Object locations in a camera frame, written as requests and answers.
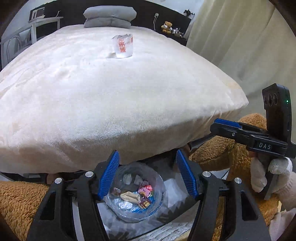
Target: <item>white wall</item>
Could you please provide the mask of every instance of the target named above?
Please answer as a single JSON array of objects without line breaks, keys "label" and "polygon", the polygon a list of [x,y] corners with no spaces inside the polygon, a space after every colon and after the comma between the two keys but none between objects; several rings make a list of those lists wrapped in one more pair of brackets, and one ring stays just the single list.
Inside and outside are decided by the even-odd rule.
[{"label": "white wall", "polygon": [[184,10],[190,9],[191,12],[196,13],[196,5],[204,0],[146,0],[149,2],[154,2],[164,7],[175,10],[181,14]]},{"label": "white wall", "polygon": [[[22,6],[22,8],[18,11],[18,13],[14,16],[12,21],[9,23],[8,27],[4,31],[2,38],[5,38],[12,34],[14,31],[18,30],[19,28],[23,27],[26,23],[29,21],[30,17],[30,11],[42,4],[45,4],[47,2],[52,2],[55,0],[29,0]],[[25,38],[25,36],[28,34],[28,31],[24,31],[21,35],[22,40]],[[16,39],[13,39],[11,41],[11,45],[14,45],[14,41]],[[6,57],[6,48],[7,48],[7,42],[4,44],[4,51],[1,52],[1,61],[2,61],[2,67],[7,65],[7,57]]]}]

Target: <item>beige curtain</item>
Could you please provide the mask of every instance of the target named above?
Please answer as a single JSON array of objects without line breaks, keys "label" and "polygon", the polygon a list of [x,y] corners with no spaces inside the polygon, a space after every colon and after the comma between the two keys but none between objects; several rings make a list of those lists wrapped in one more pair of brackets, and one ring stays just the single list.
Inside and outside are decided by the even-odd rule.
[{"label": "beige curtain", "polygon": [[296,142],[296,37],[268,0],[204,1],[187,47],[239,83],[249,100],[240,116],[265,114],[262,89],[287,86]]}]

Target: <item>blue gripper pad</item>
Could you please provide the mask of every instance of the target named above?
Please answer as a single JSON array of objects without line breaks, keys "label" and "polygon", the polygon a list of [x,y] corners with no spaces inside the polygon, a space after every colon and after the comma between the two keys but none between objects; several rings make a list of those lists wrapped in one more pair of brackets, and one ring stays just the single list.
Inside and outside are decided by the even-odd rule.
[{"label": "blue gripper pad", "polygon": [[190,170],[188,163],[180,150],[177,151],[176,162],[181,172],[188,194],[193,196],[194,198],[197,198],[198,191],[197,191],[195,177],[192,171]]},{"label": "blue gripper pad", "polygon": [[214,123],[222,124],[222,125],[226,125],[226,126],[232,126],[232,127],[236,127],[236,128],[239,128],[239,129],[242,128],[242,126],[238,122],[229,121],[229,120],[223,120],[223,119],[219,119],[219,118],[216,119],[214,121]]},{"label": "blue gripper pad", "polygon": [[109,158],[110,161],[102,174],[99,181],[99,189],[98,196],[102,200],[104,196],[106,196],[110,190],[113,179],[115,177],[115,173],[119,166],[120,156],[118,151],[115,151],[113,155]]}]

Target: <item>silver screw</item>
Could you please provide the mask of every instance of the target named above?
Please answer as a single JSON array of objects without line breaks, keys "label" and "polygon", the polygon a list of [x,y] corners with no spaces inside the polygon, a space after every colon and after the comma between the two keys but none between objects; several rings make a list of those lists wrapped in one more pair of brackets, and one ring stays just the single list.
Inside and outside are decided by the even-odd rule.
[{"label": "silver screw", "polygon": [[85,173],[86,177],[92,177],[94,175],[94,173],[92,171],[88,171]]},{"label": "silver screw", "polygon": [[61,179],[60,177],[58,177],[54,182],[56,184],[60,184],[62,182],[63,179]]},{"label": "silver screw", "polygon": [[211,176],[211,173],[208,172],[208,171],[204,171],[204,172],[202,173],[202,175],[203,175],[204,177],[210,177],[210,176]]},{"label": "silver screw", "polygon": [[237,183],[237,184],[241,184],[242,183],[242,180],[239,178],[239,177],[236,177],[234,179],[234,181]]}]

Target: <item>mattress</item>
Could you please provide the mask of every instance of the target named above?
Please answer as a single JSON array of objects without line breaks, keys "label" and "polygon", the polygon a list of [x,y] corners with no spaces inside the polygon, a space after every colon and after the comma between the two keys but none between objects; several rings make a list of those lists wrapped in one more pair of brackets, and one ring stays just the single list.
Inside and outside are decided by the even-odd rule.
[{"label": "mattress", "polygon": [[[133,56],[112,38],[133,34]],[[0,171],[92,170],[118,150],[121,164],[178,148],[234,120],[240,86],[206,59],[152,30],[67,26],[0,72]]]}]

